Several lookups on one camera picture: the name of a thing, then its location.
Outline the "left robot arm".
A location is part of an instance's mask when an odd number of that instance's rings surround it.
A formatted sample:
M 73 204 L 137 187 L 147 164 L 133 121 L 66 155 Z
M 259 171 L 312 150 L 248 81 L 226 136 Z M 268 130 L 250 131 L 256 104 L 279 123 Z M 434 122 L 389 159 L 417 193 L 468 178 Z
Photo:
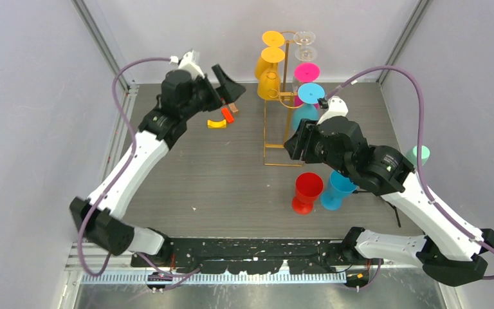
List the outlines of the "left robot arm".
M 123 222 L 127 207 L 153 167 L 172 149 L 197 113 L 234 103 L 246 91 L 216 64 L 220 85 L 214 88 L 206 75 L 186 69 L 168 72 L 161 83 L 157 104 L 135 132 L 128 153 L 86 199 L 75 198 L 69 209 L 80 237 L 117 256 L 126 250 L 142 252 L 157 267 L 165 266 L 172 251 L 166 235 Z

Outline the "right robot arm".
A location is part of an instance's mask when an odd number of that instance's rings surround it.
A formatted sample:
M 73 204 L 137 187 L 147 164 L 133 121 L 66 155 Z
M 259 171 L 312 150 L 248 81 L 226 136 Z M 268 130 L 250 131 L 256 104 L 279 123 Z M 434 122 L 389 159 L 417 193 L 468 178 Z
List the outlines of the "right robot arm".
M 293 160 L 326 164 L 357 187 L 383 198 L 406 214 L 420 236 L 379 234 L 352 227 L 341 253 L 350 264 L 387 259 L 421 268 L 432 279 L 461 286 L 486 279 L 483 253 L 494 248 L 494 230 L 460 219 L 430 189 L 397 149 L 370 145 L 360 126 L 345 117 L 303 119 L 284 144 Z

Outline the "blue wine glass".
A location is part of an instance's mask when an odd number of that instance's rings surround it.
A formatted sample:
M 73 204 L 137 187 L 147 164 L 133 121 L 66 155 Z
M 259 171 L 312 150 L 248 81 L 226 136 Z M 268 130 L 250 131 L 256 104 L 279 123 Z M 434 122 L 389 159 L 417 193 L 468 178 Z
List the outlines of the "blue wine glass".
M 329 211 L 337 211 L 343 200 L 350 196 L 357 186 L 347 177 L 333 171 L 328 179 L 325 191 L 320 195 L 320 203 Z
M 316 107 L 319 106 L 318 99 L 325 97 L 325 91 L 321 85 L 310 82 L 301 85 L 297 94 L 302 105 L 293 112 L 291 128 L 295 131 L 303 118 L 318 120 L 319 114 Z

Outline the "yellow wine glass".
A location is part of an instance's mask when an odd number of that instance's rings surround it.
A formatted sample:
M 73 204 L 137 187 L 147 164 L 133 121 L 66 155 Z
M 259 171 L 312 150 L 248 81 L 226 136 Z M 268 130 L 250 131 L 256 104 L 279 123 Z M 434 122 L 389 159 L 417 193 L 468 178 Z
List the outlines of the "yellow wine glass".
M 255 78 L 260 79 L 262 73 L 274 64 L 278 64 L 285 58 L 285 52 L 281 47 L 285 44 L 284 36 L 277 31 L 267 31 L 262 35 L 262 41 L 266 47 L 261 51 L 255 67 Z
M 280 74 L 279 63 L 285 53 L 279 47 L 267 47 L 261 51 L 255 68 L 258 80 L 257 94 L 263 100 L 273 100 L 279 95 Z

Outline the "red plastic wine glass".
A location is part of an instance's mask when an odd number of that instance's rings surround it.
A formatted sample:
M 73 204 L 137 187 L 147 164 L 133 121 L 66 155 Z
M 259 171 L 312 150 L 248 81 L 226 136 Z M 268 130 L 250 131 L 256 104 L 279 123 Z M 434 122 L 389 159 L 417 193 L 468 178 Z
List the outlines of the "red plastic wine glass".
M 292 209 L 301 215 L 313 211 L 314 203 L 321 195 L 324 183 L 321 177 L 315 173 L 302 173 L 295 181 L 295 195 L 292 199 Z

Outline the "yellow wine glass front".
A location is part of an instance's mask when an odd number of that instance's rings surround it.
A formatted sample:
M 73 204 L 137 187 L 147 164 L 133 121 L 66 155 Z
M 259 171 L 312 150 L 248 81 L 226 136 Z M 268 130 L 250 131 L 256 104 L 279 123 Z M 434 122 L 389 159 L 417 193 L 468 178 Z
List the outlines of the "yellow wine glass front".
M 258 80 L 257 94 L 263 100 L 273 100 L 279 95 L 280 74 L 279 63 L 285 53 L 279 47 L 267 47 L 261 51 L 255 68 Z

